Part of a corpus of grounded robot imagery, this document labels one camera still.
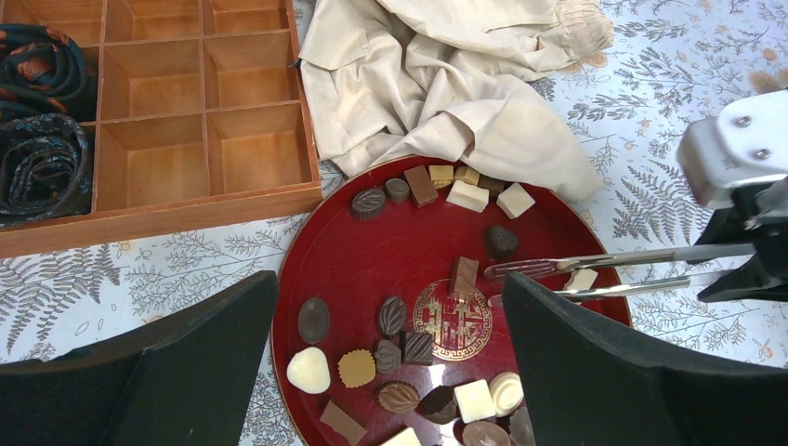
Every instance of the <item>floral tablecloth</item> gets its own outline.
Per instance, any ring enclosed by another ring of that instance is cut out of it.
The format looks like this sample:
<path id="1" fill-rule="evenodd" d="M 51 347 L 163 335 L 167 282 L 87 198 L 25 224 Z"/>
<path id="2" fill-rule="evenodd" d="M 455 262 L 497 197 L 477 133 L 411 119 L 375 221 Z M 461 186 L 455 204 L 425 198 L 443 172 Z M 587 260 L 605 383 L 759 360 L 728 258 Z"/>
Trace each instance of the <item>floral tablecloth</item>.
<path id="1" fill-rule="evenodd" d="M 687 124 L 788 86 L 788 6 L 776 0 L 603 0 L 613 48 L 534 87 L 583 142 L 606 188 L 575 203 L 611 252 L 691 243 L 709 211 L 676 161 Z M 314 4 L 295 0 L 301 35 Z M 343 178 L 322 164 L 323 190 Z M 162 318 L 253 271 L 278 270 L 306 215 L 0 260 L 0 361 L 51 359 Z M 728 269 L 621 269 L 625 282 Z M 638 330 L 702 352 L 788 368 L 788 304 L 630 300 Z M 241 444 L 300 444 L 266 351 Z"/>

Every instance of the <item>gold emblem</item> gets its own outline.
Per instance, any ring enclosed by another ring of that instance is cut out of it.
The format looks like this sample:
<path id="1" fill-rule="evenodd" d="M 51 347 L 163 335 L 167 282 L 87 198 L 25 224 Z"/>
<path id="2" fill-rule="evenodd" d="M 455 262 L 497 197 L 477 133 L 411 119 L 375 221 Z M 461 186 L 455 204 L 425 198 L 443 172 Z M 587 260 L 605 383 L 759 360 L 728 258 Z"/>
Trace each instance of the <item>gold emblem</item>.
<path id="1" fill-rule="evenodd" d="M 493 312 L 479 290 L 470 298 L 449 295 L 449 280 L 429 285 L 414 308 L 414 329 L 435 336 L 432 353 L 443 360 L 463 361 L 476 356 L 490 341 Z"/>

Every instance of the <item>wooden compartment tray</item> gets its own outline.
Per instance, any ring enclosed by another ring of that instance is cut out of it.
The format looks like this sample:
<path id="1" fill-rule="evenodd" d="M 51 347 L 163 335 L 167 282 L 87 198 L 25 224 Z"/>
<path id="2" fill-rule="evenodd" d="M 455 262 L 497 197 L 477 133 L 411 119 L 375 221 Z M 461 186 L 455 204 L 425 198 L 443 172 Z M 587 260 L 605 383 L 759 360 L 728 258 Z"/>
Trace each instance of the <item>wooden compartment tray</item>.
<path id="1" fill-rule="evenodd" d="M 6 0 L 98 64 L 91 213 L 0 228 L 0 257 L 308 212 L 322 199 L 287 0 Z"/>

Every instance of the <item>beige cloth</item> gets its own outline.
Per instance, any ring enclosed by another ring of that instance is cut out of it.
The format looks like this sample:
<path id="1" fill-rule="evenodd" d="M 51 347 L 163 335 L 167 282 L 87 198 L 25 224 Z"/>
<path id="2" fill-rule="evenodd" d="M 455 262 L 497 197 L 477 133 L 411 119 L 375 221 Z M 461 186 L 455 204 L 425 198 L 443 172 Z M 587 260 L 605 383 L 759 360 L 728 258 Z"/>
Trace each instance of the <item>beige cloth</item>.
<path id="1" fill-rule="evenodd" d="M 612 43 L 596 0 L 318 0 L 301 72 L 322 159 L 354 176 L 407 154 L 568 200 L 601 188 L 525 81 Z"/>

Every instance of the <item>round red tray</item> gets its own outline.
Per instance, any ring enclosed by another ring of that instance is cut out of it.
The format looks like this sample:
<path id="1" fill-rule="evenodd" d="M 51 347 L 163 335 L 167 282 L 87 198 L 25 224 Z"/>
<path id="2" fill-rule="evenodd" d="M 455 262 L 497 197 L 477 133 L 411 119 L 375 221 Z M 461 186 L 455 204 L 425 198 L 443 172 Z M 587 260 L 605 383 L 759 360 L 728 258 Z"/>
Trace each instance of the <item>round red tray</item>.
<path id="1" fill-rule="evenodd" d="M 503 225 L 518 234 L 519 249 L 512 259 L 604 253 L 581 218 L 552 192 L 535 187 L 526 190 L 536 205 L 513 220 L 494 202 L 481 214 L 446 203 L 449 188 L 440 190 L 439 199 L 422 208 L 416 208 L 411 200 L 387 202 L 383 214 L 372 221 L 361 222 L 350 216 L 349 203 L 356 193 L 381 187 L 386 180 L 402 177 L 405 170 L 420 164 L 446 163 L 403 158 L 348 181 L 315 209 L 282 264 L 279 305 L 271 330 L 274 367 L 285 404 L 310 446 L 348 444 L 320 422 L 330 398 L 367 426 L 368 433 L 360 445 L 376 446 L 407 426 L 415 429 L 422 444 L 460 444 L 457 434 L 461 427 L 454 424 L 461 421 L 439 426 L 418 413 L 386 412 L 375 403 L 374 390 L 387 381 L 405 381 L 424 397 L 441 384 L 491 380 L 501 372 L 517 371 L 504 313 L 487 307 L 484 298 L 501 292 L 500 283 L 487 282 L 481 276 L 493 263 L 482 244 L 485 227 Z M 458 256 L 479 261 L 479 294 L 465 311 L 458 311 L 447 296 L 447 280 Z M 567 279 L 556 276 L 542 283 L 560 289 Z M 617 283 L 615 271 L 606 269 L 599 272 L 595 286 Z M 377 311 L 391 295 L 405 302 L 405 330 L 443 328 L 445 335 L 434 348 L 435 363 L 430 367 L 403 365 L 392 374 L 378 374 L 363 387 L 345 388 L 336 365 L 351 350 L 366 348 L 374 352 L 375 344 L 382 339 L 376 325 Z M 328 335 L 317 345 L 328 358 L 332 379 L 331 387 L 321 395 L 301 392 L 286 378 L 288 361 L 308 347 L 298 336 L 297 316 L 304 301 L 313 296 L 324 300 L 331 313 Z M 584 305 L 630 324 L 623 298 Z"/>

